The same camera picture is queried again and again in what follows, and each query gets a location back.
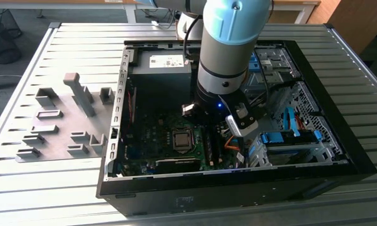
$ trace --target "gray fixture block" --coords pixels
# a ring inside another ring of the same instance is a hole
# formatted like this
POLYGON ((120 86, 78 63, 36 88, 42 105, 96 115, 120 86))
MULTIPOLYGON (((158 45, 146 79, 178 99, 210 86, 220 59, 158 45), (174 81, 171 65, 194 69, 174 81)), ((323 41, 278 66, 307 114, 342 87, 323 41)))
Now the gray fixture block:
POLYGON ((115 94, 111 87, 100 89, 100 100, 104 105, 112 105, 115 102, 115 94))
POLYGON ((60 110, 40 111, 36 117, 39 119, 56 119, 63 117, 63 112, 60 110))
MULTIPOLYGON (((84 93, 86 93, 86 96, 88 97, 90 103, 94 103, 94 97, 92 97, 92 94, 90 92, 88 87, 87 86, 82 86, 82 87, 84 89, 84 93)), ((74 100, 75 100, 76 104, 80 105, 76 96, 74 96, 74 100)))
POLYGON ((95 109, 94 109, 94 107, 91 105, 90 98, 86 95, 84 89, 83 89, 82 84, 80 84, 79 81, 80 81, 79 73, 66 73, 63 82, 74 90, 78 102, 80 103, 80 106, 82 106, 82 108, 83 108, 83 110, 86 112, 86 115, 88 117, 92 117, 96 114, 95 113, 95 109))
POLYGON ((68 145, 67 147, 68 147, 67 151, 71 155, 87 155, 90 153, 88 148, 83 144, 68 145))
POLYGON ((90 141, 90 134, 87 131, 84 132, 71 132, 70 136, 76 143, 88 142, 90 141))
POLYGON ((52 88, 40 88, 36 92, 35 99, 42 107, 55 106, 52 99, 58 97, 52 88))
POLYGON ((23 142, 28 145, 36 145, 44 143, 44 137, 40 134, 26 135, 23 142))
POLYGON ((108 142, 108 139, 104 134, 100 137, 100 141, 98 141, 96 137, 91 135, 90 146, 94 148, 94 151, 96 154, 102 155, 107 142, 108 142))
POLYGON ((51 134, 58 132, 59 132, 59 127, 56 125, 32 126, 31 129, 31 133, 38 133, 38 134, 51 134))
POLYGON ((18 151, 16 154, 22 159, 31 159, 31 158, 38 158, 40 156, 40 151, 35 147, 27 147, 23 148, 18 151))

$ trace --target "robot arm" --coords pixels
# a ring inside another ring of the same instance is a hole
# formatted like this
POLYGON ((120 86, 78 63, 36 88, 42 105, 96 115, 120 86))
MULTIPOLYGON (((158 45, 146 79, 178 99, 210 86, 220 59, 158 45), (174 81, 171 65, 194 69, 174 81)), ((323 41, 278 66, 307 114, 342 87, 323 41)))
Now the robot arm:
POLYGON ((232 133, 244 137, 258 128, 258 112, 254 112, 240 90, 248 73, 248 62, 256 40, 268 19, 271 0, 138 0, 155 7, 203 12, 198 82, 198 104, 212 114, 224 103, 232 133))

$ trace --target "floor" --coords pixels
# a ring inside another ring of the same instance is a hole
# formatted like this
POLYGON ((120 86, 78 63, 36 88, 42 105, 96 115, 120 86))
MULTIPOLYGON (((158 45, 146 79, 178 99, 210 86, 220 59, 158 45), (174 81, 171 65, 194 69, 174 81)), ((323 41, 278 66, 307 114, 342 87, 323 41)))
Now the floor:
MULTIPOLYGON (((31 9, 11 10, 19 26, 23 30, 23 36, 16 39, 16 44, 23 52, 23 58, 10 65, 0 65, 0 75, 23 75, 27 69, 31 58, 35 54, 39 43, 44 37, 47 28, 51 22, 68 23, 127 23, 127 16, 124 10, 44 10, 44 18, 36 18, 38 11, 31 9)), ((164 18, 167 10, 159 10, 151 13, 158 18, 164 18)), ((143 11, 138 10, 138 22, 150 23, 151 18, 146 17, 143 11)), ((377 76, 377 39, 375 39, 362 54, 366 61, 374 61, 371 69, 377 76)), ((0 77, 0 115, 7 102, 11 98, 12 92, 19 82, 19 77, 7 76, 0 77)))

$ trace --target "green circuit board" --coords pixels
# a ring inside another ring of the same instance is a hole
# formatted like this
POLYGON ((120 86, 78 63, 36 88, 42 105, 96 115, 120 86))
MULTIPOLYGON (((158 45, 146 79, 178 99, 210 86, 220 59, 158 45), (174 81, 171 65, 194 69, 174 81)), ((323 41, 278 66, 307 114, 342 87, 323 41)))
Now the green circuit board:
POLYGON ((138 128, 139 142, 127 148, 128 165, 124 164, 130 176, 151 175, 158 160, 164 159, 200 159, 200 171, 228 169, 235 153, 222 156, 220 161, 214 163, 208 157, 208 144, 203 135, 203 127, 194 125, 180 113, 160 113, 143 115, 138 128), (191 149, 176 151, 174 146, 174 134, 190 133, 191 149))

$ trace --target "aluminum table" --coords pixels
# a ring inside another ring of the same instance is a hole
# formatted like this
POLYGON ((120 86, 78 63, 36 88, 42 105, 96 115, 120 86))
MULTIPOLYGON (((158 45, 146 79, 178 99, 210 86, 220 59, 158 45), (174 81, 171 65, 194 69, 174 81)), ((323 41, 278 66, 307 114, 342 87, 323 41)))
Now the aluminum table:
MULTIPOLYGON (((126 218, 95 197, 100 158, 15 161, 14 142, 31 126, 26 113, 39 107, 34 91, 60 84, 64 70, 79 71, 90 90, 116 86, 123 42, 175 38, 175 27, 166 31, 150 24, 50 28, 0 117, 0 225, 377 225, 377 174, 308 201, 126 218)), ((298 41, 377 167, 377 78, 336 30, 275 24, 266 26, 262 39, 298 41)))

